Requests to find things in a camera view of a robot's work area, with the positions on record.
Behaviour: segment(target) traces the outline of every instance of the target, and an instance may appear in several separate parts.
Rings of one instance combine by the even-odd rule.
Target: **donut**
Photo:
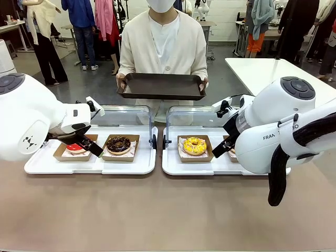
[[[186,153],[190,155],[199,156],[206,151],[206,142],[205,140],[200,138],[187,138],[183,142],[183,149]]]
[[[114,155],[122,155],[131,149],[131,141],[128,138],[115,136],[106,144],[107,150]]]
[[[67,150],[73,154],[80,154],[86,152],[86,150],[84,150],[81,146],[79,146],[76,143],[67,145]]]

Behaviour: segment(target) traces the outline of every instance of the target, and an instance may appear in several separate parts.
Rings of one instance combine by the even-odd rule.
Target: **dark rectangular tray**
[[[206,96],[198,88],[201,78],[196,75],[130,73],[125,82],[126,88],[117,90],[124,98],[199,101]]]

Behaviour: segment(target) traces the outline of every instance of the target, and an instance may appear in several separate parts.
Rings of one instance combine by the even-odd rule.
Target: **yellow donut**
[[[199,138],[188,138],[183,143],[184,151],[193,156],[202,155],[206,151],[206,142]]]

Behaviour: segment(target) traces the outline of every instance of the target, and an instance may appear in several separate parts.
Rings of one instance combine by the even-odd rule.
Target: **pink shirt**
[[[106,33],[112,34],[113,0],[96,0],[95,5],[96,26],[106,41]]]

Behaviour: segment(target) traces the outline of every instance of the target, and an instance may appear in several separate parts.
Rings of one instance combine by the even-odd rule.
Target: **orange pants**
[[[255,53],[255,52],[257,53],[257,52],[261,51],[261,47],[263,45],[264,38],[265,38],[265,33],[260,33],[258,40],[253,40],[253,35],[248,34],[247,50],[251,51],[252,53]]]

